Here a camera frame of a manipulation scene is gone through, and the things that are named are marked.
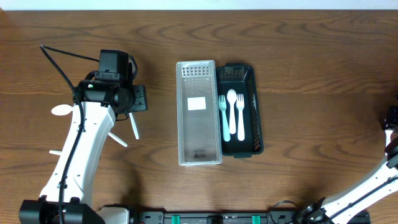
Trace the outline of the pale green plastic fork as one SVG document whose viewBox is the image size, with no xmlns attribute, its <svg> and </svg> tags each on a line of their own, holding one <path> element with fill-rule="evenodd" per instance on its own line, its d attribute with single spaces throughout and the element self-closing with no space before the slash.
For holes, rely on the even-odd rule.
<svg viewBox="0 0 398 224">
<path fill-rule="evenodd" d="M 229 133 L 229 125 L 226 117 L 226 100 L 224 95 L 218 97 L 218 106 L 221 111 L 223 139 L 225 142 L 229 142 L 231 140 L 231 135 Z"/>
</svg>

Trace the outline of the white plastic spoon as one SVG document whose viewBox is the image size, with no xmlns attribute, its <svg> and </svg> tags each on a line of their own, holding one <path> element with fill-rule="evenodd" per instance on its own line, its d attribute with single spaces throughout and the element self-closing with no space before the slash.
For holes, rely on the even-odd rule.
<svg viewBox="0 0 398 224">
<path fill-rule="evenodd" d="M 234 89 L 230 89 L 227 92 L 227 101 L 229 103 L 229 133 L 236 133 L 236 120 L 234 113 L 235 102 L 237 101 L 237 93 Z"/>
</svg>

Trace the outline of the white plastic fork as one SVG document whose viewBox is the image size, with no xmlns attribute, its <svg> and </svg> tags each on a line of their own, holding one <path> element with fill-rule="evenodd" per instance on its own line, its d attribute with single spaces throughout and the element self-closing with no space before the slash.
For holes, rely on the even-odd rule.
<svg viewBox="0 0 398 224">
<path fill-rule="evenodd" d="M 244 133 L 244 118 L 243 118 L 243 109 L 244 109 L 243 94 L 238 94 L 236 107 L 238 109 L 238 140 L 244 141 L 245 133 Z"/>
</svg>

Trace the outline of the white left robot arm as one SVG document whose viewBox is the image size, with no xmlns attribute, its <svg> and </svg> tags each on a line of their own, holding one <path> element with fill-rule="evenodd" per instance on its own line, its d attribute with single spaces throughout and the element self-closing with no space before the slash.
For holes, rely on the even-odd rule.
<svg viewBox="0 0 398 224">
<path fill-rule="evenodd" d="M 21 223 L 138 223 L 127 205 L 106 205 L 94 211 L 93 182 L 104 142 L 117 116 L 147 110 L 144 85 L 82 80 L 78 101 L 67 106 L 72 123 L 53 174 L 37 200 L 24 200 Z"/>
</svg>

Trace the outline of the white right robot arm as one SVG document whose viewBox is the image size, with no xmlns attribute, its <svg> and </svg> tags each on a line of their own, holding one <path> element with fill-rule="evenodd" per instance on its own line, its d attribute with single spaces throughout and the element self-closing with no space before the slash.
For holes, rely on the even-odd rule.
<svg viewBox="0 0 398 224">
<path fill-rule="evenodd" d="M 295 215 L 294 223 L 346 224 L 359 212 L 397 191 L 397 106 L 388 108 L 382 125 L 386 135 L 384 157 L 359 182 L 309 205 Z"/>
</svg>

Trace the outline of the white spoon under left arm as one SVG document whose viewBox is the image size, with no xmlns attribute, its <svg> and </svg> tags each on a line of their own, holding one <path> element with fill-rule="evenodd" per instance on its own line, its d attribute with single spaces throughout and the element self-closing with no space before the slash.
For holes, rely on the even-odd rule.
<svg viewBox="0 0 398 224">
<path fill-rule="evenodd" d="M 73 111 L 73 106 L 71 105 L 57 105 L 51 109 L 51 113 L 55 116 L 65 116 Z"/>
</svg>

